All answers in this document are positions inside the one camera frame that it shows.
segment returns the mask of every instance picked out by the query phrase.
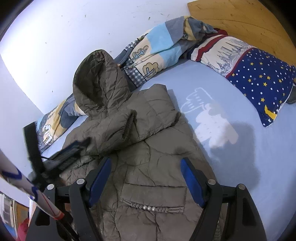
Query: pillow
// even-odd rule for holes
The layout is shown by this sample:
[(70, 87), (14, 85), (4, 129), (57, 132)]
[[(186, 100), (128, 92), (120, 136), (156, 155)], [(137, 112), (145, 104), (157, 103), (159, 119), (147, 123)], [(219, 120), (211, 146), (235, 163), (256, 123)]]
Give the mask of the pillow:
[(187, 58), (228, 79), (257, 109), (263, 126), (272, 124), (291, 93), (295, 67), (219, 32), (206, 38)]
[(52, 111), (35, 122), (40, 152), (52, 145), (79, 116), (85, 115), (76, 104), (73, 94)]

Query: zipper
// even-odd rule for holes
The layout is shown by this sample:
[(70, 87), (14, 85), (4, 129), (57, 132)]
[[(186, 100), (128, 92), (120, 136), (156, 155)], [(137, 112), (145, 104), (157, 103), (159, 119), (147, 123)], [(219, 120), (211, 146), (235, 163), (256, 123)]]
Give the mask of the zipper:
[(99, 214), (99, 230), (100, 230), (100, 234), (101, 237), (103, 239), (103, 241), (105, 241), (105, 236), (104, 236), (104, 224), (103, 224), (103, 209), (102, 209), (102, 205), (101, 202), (99, 201), (97, 203), (97, 210), (98, 210), (98, 214)]

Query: white wall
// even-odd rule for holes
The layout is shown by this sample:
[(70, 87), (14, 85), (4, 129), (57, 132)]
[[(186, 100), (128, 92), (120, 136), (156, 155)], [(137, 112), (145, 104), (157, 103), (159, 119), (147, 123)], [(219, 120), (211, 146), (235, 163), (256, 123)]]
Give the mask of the white wall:
[[(0, 148), (10, 161), (24, 174), (31, 171), (22, 128), (42, 116), (8, 72), (0, 56)], [(0, 191), (28, 206), (26, 194), (0, 178)]]
[(96, 49), (116, 57), (146, 30), (189, 15), (190, 0), (34, 0), (12, 23), (0, 54), (45, 114), (72, 93), (81, 61)]

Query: gray puffer jacket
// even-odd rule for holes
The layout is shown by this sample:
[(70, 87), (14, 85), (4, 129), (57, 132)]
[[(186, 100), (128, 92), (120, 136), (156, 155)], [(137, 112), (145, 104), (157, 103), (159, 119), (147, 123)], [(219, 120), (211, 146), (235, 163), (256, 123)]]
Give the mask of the gray puffer jacket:
[[(78, 106), (88, 115), (64, 146), (91, 137), (81, 158), (62, 174), (67, 184), (85, 177), (103, 156), (112, 172), (92, 215), (106, 241), (186, 241), (202, 209), (193, 201), (180, 171), (188, 157), (215, 179), (185, 118), (164, 85), (131, 93), (112, 57), (97, 50), (78, 67), (73, 81)], [(154, 207), (154, 211), (143, 206)], [(219, 240), (224, 219), (214, 239)]]

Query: light blue bed sheet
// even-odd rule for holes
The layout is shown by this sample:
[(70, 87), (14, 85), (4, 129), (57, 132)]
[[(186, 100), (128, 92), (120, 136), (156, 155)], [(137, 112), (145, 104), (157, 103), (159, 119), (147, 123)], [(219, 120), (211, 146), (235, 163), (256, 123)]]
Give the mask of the light blue bed sheet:
[(263, 127), (246, 97), (224, 77), (191, 60), (162, 71), (141, 89), (166, 85), (222, 185), (247, 186), (269, 241), (296, 211), (296, 104), (285, 104)]

